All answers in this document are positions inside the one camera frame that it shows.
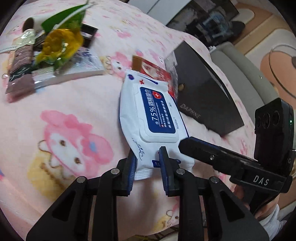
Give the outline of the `operator hand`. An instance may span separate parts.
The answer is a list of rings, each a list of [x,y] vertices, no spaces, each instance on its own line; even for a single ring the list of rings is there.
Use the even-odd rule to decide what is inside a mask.
[[[234,194],[242,201],[244,198],[243,187],[236,185],[234,189]],[[270,214],[272,214],[278,204],[279,199],[280,199],[280,195],[278,195],[276,198],[274,198],[274,200],[272,200],[267,205],[262,207],[257,213],[255,213],[254,217],[258,221],[261,221],[265,219],[267,216],[269,216]]]

